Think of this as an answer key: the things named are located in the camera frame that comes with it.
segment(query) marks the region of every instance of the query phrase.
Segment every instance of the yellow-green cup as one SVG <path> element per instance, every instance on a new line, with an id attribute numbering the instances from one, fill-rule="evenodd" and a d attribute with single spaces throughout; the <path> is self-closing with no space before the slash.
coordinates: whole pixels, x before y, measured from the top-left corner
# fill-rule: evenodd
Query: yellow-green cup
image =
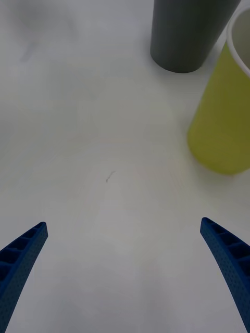
<path id="1" fill-rule="evenodd" d="M 250 6 L 229 22 L 187 139 L 195 158 L 209 169 L 235 174 L 250 168 Z"/>

